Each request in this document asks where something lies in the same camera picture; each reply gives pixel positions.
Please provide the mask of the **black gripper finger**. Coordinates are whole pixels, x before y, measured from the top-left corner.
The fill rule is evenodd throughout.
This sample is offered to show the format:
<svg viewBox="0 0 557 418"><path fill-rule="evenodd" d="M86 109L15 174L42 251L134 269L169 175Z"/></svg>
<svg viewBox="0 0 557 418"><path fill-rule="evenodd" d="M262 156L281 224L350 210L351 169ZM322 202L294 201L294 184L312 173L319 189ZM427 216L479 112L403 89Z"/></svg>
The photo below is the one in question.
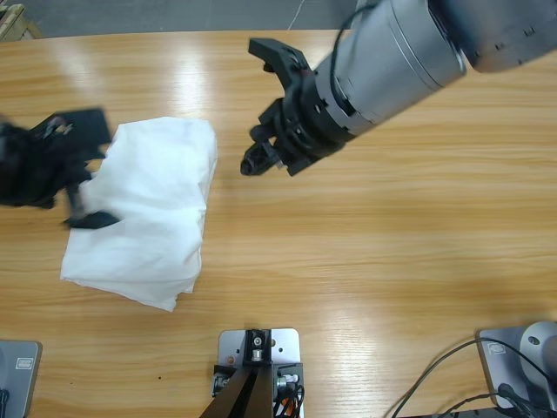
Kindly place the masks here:
<svg viewBox="0 0 557 418"><path fill-rule="evenodd" d="M103 211L87 213L82 218L68 218L64 223L69 228L97 230L107 226L112 226L119 222L116 216Z"/></svg>
<svg viewBox="0 0 557 418"><path fill-rule="evenodd" d="M265 174L282 160L270 142L256 142L245 152L240 163L240 173L244 176Z"/></svg>
<svg viewBox="0 0 557 418"><path fill-rule="evenodd" d="M255 143L269 141L276 137L276 130L273 125L255 125L250 129L249 135Z"/></svg>

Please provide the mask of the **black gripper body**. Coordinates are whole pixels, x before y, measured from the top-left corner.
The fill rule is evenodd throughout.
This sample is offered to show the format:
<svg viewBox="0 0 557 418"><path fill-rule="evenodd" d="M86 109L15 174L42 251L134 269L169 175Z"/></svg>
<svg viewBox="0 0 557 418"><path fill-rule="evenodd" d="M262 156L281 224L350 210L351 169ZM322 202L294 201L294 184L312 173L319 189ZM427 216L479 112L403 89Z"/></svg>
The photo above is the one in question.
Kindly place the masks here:
<svg viewBox="0 0 557 418"><path fill-rule="evenodd" d="M2 122L1 204L49 210L64 190L71 218L93 213L80 185L92 179L87 165L104 157L100 147L107 143L104 121L44 121L30 130Z"/></svg>
<svg viewBox="0 0 557 418"><path fill-rule="evenodd" d="M303 72L285 88L285 96L276 99L258 117L260 125L273 125L276 137L269 141L290 175L295 175L341 150L355 138L337 125L321 99L316 76Z"/></svg>

